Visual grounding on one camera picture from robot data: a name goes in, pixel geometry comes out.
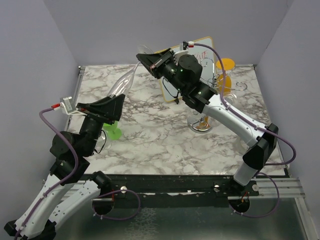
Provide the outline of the orange plastic wine glass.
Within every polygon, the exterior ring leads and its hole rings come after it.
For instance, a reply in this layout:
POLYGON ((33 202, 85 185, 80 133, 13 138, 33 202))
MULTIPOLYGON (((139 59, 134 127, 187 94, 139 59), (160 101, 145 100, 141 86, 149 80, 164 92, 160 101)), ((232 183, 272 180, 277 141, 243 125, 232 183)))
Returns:
POLYGON ((232 90, 232 80, 228 73, 232 72, 236 64, 231 58, 222 58, 221 61, 223 63, 225 75, 223 74, 223 72, 218 73, 216 85, 218 87, 218 90, 221 91, 222 85, 224 84, 223 95, 226 96, 232 90))

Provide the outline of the clear wine glass front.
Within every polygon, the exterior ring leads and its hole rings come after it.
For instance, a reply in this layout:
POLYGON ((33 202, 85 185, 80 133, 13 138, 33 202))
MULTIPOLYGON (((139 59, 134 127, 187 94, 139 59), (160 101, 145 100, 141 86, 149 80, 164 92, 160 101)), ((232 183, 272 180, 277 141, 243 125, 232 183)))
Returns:
POLYGON ((141 63, 138 61, 137 64, 133 68, 131 68, 124 75, 122 75, 114 83, 114 85, 111 87, 111 89, 108 92, 107 96, 111 97, 111 98, 119 96, 121 94, 124 94, 126 96, 129 93, 129 91, 130 91, 130 89, 131 89, 131 87, 133 85, 135 73, 136 73, 136 70, 137 70, 137 68, 138 68, 138 66, 140 64, 141 63))

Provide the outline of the green plastic wine glass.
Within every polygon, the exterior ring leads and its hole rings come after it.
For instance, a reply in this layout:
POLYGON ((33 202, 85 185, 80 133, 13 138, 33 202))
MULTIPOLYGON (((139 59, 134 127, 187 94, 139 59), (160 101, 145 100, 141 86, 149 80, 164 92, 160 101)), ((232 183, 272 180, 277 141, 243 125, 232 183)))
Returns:
POLYGON ((112 141, 118 140, 122 136, 122 131, 118 128, 118 122, 115 121, 113 124, 103 124, 103 130, 106 131, 108 138, 112 141))

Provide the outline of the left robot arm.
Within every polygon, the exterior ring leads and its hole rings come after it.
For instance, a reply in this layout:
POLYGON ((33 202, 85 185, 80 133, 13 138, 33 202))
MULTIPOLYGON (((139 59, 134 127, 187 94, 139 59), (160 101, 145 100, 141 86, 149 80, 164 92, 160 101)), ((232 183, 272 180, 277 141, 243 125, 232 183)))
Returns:
POLYGON ((50 153, 55 162, 47 179, 27 211, 6 223, 4 230, 16 240, 52 240, 62 224, 86 202, 97 196, 106 197, 111 179, 102 171, 90 175, 84 185, 67 199, 65 194, 82 178, 90 163, 87 157, 96 152, 96 144, 104 124, 119 121, 125 95, 110 95, 92 103, 75 104, 72 97, 39 113, 42 121, 55 132, 50 153), (79 133, 58 131, 43 116, 45 112, 61 109, 69 116, 83 116, 79 133))

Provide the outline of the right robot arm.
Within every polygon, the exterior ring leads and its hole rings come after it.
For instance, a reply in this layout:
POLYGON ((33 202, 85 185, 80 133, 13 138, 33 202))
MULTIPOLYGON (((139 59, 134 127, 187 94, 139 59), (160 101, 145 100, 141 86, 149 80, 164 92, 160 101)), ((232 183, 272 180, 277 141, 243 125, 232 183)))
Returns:
POLYGON ((229 184, 236 196, 246 192, 248 183, 266 165, 276 147, 278 127, 273 123, 266 126, 232 108, 214 88, 200 80, 203 67, 194 55, 176 58, 168 48, 160 53, 138 53, 136 58, 153 77, 168 80, 188 107, 217 120, 248 145, 243 163, 229 184))

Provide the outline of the clear wine glass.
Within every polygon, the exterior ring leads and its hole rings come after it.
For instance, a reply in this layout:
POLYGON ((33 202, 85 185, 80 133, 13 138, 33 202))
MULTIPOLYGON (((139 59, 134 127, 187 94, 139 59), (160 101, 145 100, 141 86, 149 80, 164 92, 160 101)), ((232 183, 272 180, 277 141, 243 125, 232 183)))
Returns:
POLYGON ((122 75, 114 83, 114 85, 111 87, 111 89, 108 92, 107 96, 111 97, 111 98, 119 96, 121 94, 124 94, 126 96, 129 93, 129 91, 130 91, 130 89, 131 89, 131 87, 133 85, 135 73, 136 73, 136 70, 137 70, 137 68, 138 68, 138 66, 140 64, 141 63, 138 61, 137 64, 133 68, 131 68, 124 75, 122 75))
POLYGON ((232 92, 224 93, 223 99, 228 105, 235 106, 238 103, 237 96, 232 92))
POLYGON ((107 133, 104 130, 102 130, 95 145, 96 152, 100 153, 103 150, 108 150, 111 147, 111 145, 112 141, 108 137, 107 133))

